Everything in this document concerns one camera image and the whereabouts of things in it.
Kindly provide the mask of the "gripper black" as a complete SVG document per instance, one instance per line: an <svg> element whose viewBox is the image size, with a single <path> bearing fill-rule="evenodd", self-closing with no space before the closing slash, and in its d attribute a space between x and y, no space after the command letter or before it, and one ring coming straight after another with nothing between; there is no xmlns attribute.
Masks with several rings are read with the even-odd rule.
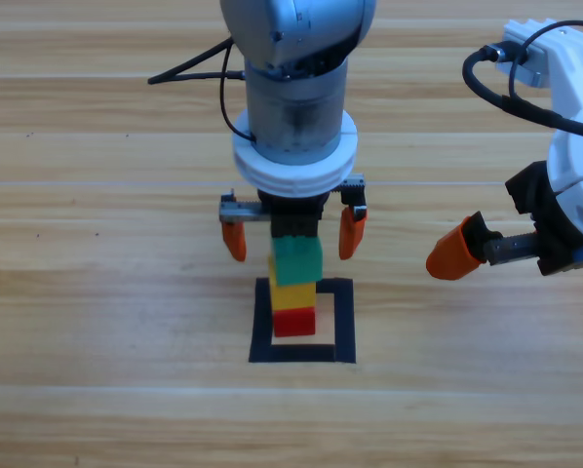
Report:
<svg viewBox="0 0 583 468"><path fill-rule="evenodd" d="M335 188L311 197L285 198L258 190L256 201L238 201L233 192L224 194L219 205L223 242L236 261L244 262L247 244L243 222L269 221L273 238L316 237L324 206L331 194L338 193L344 205L338 252L341 260L347 260L364 236L368 218L365 189L365 177L351 174Z"/></svg>
<svg viewBox="0 0 583 468"><path fill-rule="evenodd" d="M547 165L534 162L505 182L516 211L529 215L534 231L503 237L487 228L480 212L442 237L426 259L435 279L457 281L480 265L535 258L544 276L583 268L583 234L561 209Z"/></svg>

